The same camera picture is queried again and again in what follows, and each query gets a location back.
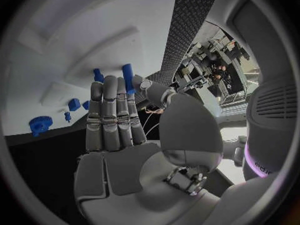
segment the cable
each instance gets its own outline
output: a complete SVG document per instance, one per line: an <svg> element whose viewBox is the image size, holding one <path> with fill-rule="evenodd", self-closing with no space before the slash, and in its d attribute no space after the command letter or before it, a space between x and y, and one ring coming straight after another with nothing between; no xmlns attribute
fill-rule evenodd
<svg viewBox="0 0 300 225"><path fill-rule="evenodd" d="M160 109L156 109L153 113L151 113L151 114L147 117L147 119L146 119L144 125L142 126L143 129L144 129L144 127L146 126L146 123L148 122L148 120L149 120L149 118L152 116L152 114L155 114L155 112L157 112L157 111L159 111L159 110L160 110Z"/></svg>
<svg viewBox="0 0 300 225"><path fill-rule="evenodd" d="M160 123L155 124L153 127L150 128L149 131L147 131L147 133L145 134L145 136L147 137L147 135L153 130L155 129Z"/></svg>

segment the robot finger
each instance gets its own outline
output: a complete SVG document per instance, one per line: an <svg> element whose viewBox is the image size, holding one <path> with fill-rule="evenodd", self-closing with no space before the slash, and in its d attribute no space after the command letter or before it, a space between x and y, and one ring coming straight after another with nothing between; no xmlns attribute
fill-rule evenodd
<svg viewBox="0 0 300 225"><path fill-rule="evenodd" d="M133 138L131 132L130 116L127 103L127 92L125 80L122 77L117 79L116 94L116 114L117 126L120 135L120 143L124 148L133 146Z"/></svg>
<svg viewBox="0 0 300 225"><path fill-rule="evenodd" d="M117 124L117 89L117 78L111 75L106 76L103 84L101 116L104 144L107 151L117 151L121 147Z"/></svg>
<svg viewBox="0 0 300 225"><path fill-rule="evenodd" d="M128 102L133 144L140 145L146 142L147 139L141 121L138 116L134 93L127 95L127 102Z"/></svg>
<svg viewBox="0 0 300 225"><path fill-rule="evenodd" d="M93 82L90 87L90 102L87 115L85 149L89 152L104 149L101 128L101 104L103 84Z"/></svg>

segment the purple light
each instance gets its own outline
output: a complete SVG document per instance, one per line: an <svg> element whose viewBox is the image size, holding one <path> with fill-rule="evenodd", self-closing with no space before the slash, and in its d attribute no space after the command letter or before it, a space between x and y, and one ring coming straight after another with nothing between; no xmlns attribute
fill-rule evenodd
<svg viewBox="0 0 300 225"><path fill-rule="evenodd" d="M249 154L248 142L246 142L245 145L244 155L245 155L246 162L249 165L249 167L252 169L252 171L255 172L261 178L265 178L267 174L265 174L257 166L255 166L255 162Z"/></svg>

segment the blue object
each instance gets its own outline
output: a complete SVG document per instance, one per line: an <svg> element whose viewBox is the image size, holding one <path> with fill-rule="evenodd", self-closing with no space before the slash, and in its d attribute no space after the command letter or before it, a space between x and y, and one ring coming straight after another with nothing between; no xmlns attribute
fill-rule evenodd
<svg viewBox="0 0 300 225"><path fill-rule="evenodd" d="M82 106L84 107L85 110L89 110L90 108L90 101L85 101Z"/></svg>
<svg viewBox="0 0 300 225"><path fill-rule="evenodd" d="M40 133L44 133L49 130L49 127L53 124L52 118L49 116L38 116L29 122L32 135L38 137Z"/></svg>
<svg viewBox="0 0 300 225"><path fill-rule="evenodd" d="M71 101L68 103L68 107L70 111L76 111L81 107L79 99L78 98L73 98Z"/></svg>
<svg viewBox="0 0 300 225"><path fill-rule="evenodd" d="M136 91L134 89L134 86L132 84L132 79L134 77L133 69L131 64L126 64L122 67L123 71L123 78L125 80L126 85L126 91L128 94L134 94Z"/></svg>
<svg viewBox="0 0 300 225"><path fill-rule="evenodd" d="M72 119L71 118L71 113L69 112L69 111L66 111L65 113L64 113L64 119L69 123L70 122L70 120Z"/></svg>
<svg viewBox="0 0 300 225"><path fill-rule="evenodd" d="M101 83L104 83L104 76L103 74L100 72L100 69L99 68L95 68L93 70L95 76L94 76L94 80L96 82L101 82Z"/></svg>

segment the vent grille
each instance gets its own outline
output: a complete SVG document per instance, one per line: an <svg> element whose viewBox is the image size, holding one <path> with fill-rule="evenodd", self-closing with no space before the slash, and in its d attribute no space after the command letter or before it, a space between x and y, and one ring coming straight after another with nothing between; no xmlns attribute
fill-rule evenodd
<svg viewBox="0 0 300 225"><path fill-rule="evenodd" d="M267 119L295 119L297 90L294 85L262 92L257 99L256 114Z"/></svg>

